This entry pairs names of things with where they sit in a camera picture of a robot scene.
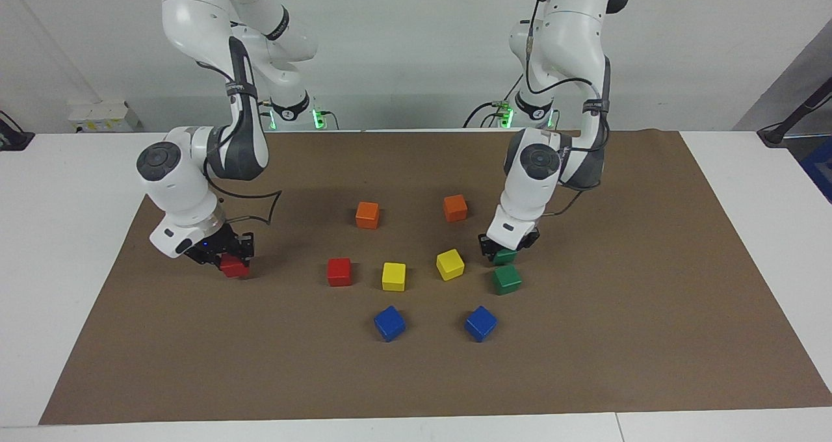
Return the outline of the red wooden block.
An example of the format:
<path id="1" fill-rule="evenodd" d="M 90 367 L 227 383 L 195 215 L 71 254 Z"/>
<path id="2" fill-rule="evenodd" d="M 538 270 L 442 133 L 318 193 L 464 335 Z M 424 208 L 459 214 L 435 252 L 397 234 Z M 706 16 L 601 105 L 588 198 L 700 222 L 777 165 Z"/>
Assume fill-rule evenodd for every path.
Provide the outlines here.
<path id="1" fill-rule="evenodd" d="M 329 286 L 351 286 L 353 283 L 351 259 L 347 257 L 329 259 L 326 268 L 326 277 Z"/>
<path id="2" fill-rule="evenodd" d="M 227 278 L 244 278 L 250 273 L 250 262 L 231 253 L 220 256 L 219 270 Z"/>

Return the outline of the yellow wooden block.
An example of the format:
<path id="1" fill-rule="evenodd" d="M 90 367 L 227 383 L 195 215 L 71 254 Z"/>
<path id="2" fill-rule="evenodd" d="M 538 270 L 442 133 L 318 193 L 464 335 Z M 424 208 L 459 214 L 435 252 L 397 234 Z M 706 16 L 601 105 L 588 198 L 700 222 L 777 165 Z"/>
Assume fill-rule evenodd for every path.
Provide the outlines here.
<path id="1" fill-rule="evenodd" d="M 458 278 L 465 270 L 465 263 L 457 249 L 439 253 L 435 265 L 443 281 Z"/>
<path id="2" fill-rule="evenodd" d="M 406 271 L 407 267 L 404 263 L 385 262 L 382 268 L 382 290 L 406 291 Z"/>

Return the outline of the blue wooden block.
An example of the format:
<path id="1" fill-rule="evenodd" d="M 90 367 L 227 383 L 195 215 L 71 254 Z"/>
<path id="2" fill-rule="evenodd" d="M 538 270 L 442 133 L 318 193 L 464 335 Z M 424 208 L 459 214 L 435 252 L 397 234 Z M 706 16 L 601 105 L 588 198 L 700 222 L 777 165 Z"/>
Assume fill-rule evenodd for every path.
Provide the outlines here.
<path id="1" fill-rule="evenodd" d="M 383 311 L 378 312 L 372 322 L 380 337 L 386 343 L 394 341 L 406 330 L 406 321 L 403 315 L 393 305 L 387 306 Z"/>
<path id="2" fill-rule="evenodd" d="M 467 316 L 464 329 L 476 343 L 486 341 L 491 332 L 496 329 L 499 320 L 488 308 L 481 305 Z"/>

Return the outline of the brown table mat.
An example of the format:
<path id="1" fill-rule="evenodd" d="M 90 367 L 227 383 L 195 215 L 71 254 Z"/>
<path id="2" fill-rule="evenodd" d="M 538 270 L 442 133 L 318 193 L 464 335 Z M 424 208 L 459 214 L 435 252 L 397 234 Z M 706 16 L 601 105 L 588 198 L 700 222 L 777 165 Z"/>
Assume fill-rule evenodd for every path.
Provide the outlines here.
<path id="1" fill-rule="evenodd" d="M 497 296 L 481 256 L 507 133 L 286 133 L 232 191 L 282 190 L 246 279 L 170 259 L 144 200 L 75 342 L 42 424 L 832 406 L 683 138 L 613 134 L 601 186 L 515 261 Z M 448 223 L 443 198 L 463 195 Z M 377 229 L 356 226 L 359 202 Z M 462 276 L 437 255 L 457 249 Z M 351 286 L 329 286 L 329 259 Z M 385 262 L 407 267 L 382 290 Z M 372 320 L 395 306 L 386 343 Z M 499 323 L 464 329 L 485 306 Z"/>

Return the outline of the white power strip box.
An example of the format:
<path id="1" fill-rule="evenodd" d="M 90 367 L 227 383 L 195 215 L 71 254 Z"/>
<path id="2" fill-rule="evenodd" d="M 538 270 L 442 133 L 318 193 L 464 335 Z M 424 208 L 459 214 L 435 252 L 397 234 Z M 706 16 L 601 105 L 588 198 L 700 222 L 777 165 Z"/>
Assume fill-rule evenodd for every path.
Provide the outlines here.
<path id="1" fill-rule="evenodd" d="M 138 132 L 144 128 L 125 101 L 72 105 L 66 120 L 75 132 Z"/>

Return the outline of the black clamp base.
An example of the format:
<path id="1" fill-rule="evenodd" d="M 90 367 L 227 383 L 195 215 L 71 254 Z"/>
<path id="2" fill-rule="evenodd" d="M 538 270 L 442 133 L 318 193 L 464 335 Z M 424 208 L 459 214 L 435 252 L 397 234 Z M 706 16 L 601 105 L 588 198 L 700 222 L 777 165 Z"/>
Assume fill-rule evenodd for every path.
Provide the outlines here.
<path id="1" fill-rule="evenodd" d="M 36 134 L 24 131 L 6 111 L 0 110 L 0 151 L 24 151 Z"/>

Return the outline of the blue crate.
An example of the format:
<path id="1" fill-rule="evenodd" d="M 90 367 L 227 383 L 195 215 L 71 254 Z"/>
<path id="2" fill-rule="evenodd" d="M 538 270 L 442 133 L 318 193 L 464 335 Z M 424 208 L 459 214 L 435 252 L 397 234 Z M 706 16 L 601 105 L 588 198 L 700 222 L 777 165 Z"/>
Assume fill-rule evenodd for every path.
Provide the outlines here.
<path id="1" fill-rule="evenodd" d="M 832 136 L 823 138 L 819 146 L 799 159 L 799 165 L 832 204 Z"/>

